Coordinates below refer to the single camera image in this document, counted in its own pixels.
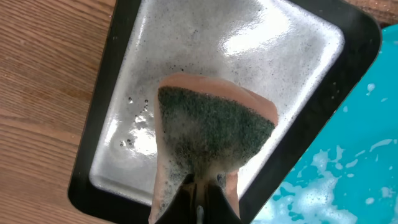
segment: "baking tray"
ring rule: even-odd
[[[278,108],[278,127],[239,171],[248,223],[379,46],[373,19],[338,0],[118,1],[68,196],[90,215],[147,223],[156,170],[151,101],[161,78],[183,70],[235,82]]]

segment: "sponge edge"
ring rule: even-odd
[[[237,169],[271,135],[274,104],[226,80],[178,73],[162,80],[154,108],[158,168],[149,223],[164,213],[189,173],[226,175],[224,192],[239,216]]]

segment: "black tray rim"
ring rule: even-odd
[[[241,197],[239,208],[243,223],[250,223],[254,219],[337,107],[372,65],[381,47],[379,25],[357,7],[340,0],[289,1],[338,26],[345,37],[345,46]],[[147,223],[150,214],[149,206],[97,189],[89,180],[97,143],[140,4],[140,0],[116,2],[68,188],[68,199],[79,211],[115,223]],[[336,88],[340,89],[340,93],[336,93]],[[334,99],[328,101],[327,106],[320,103],[331,96]]]

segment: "wood grain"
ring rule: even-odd
[[[398,0],[349,0],[384,24]],[[0,0],[0,223],[101,223],[67,187],[115,0]]]

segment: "tray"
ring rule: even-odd
[[[340,1],[118,1],[72,204],[113,222],[147,222],[156,170],[151,103],[159,80],[183,70],[235,82],[278,108],[278,127],[239,171],[241,218],[250,222],[379,46],[377,24]]]

